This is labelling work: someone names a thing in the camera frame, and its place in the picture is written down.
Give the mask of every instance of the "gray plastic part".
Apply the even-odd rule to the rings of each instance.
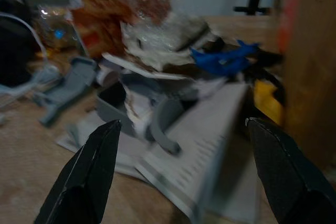
[[[1,126],[1,125],[4,125],[5,122],[6,122],[5,114],[0,113],[0,126]]]
[[[120,82],[98,91],[97,93],[97,114],[105,122],[112,120],[121,121],[121,131],[129,136],[135,136],[132,121],[127,117],[124,105],[126,92]]]
[[[74,141],[76,147],[80,149],[81,145],[79,143],[79,133],[77,126],[74,123],[69,123],[65,126],[65,129],[69,137],[72,138],[72,140]]]
[[[164,132],[185,112],[179,100],[164,98],[155,108],[151,133],[157,143],[166,151],[177,155],[181,151],[180,145],[166,137]]]
[[[96,77],[95,61],[76,57],[71,61],[71,68],[64,78],[45,92],[36,92],[33,100],[47,109],[47,114],[39,119],[44,126],[50,126],[66,107],[89,90]]]
[[[163,93],[160,84],[151,78],[146,78],[137,73],[123,74],[120,82],[130,90],[149,98],[157,98]]]

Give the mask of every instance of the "brown cardboard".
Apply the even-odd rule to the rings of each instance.
[[[286,131],[327,167],[336,152],[336,0],[300,0],[284,84]]]

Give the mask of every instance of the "wooden table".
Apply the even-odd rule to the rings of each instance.
[[[209,17],[211,27],[225,37],[263,42],[276,51],[275,28],[269,17]],[[62,114],[46,129],[37,119],[44,113],[28,100],[13,103],[4,112],[7,123],[0,127],[0,223],[32,223],[59,172],[73,153],[58,146],[64,125],[80,120],[95,103],[93,94]],[[264,192],[258,223],[277,223]],[[188,220],[159,191],[136,179],[115,174],[103,223],[168,224]],[[205,223],[234,223],[207,214]]]

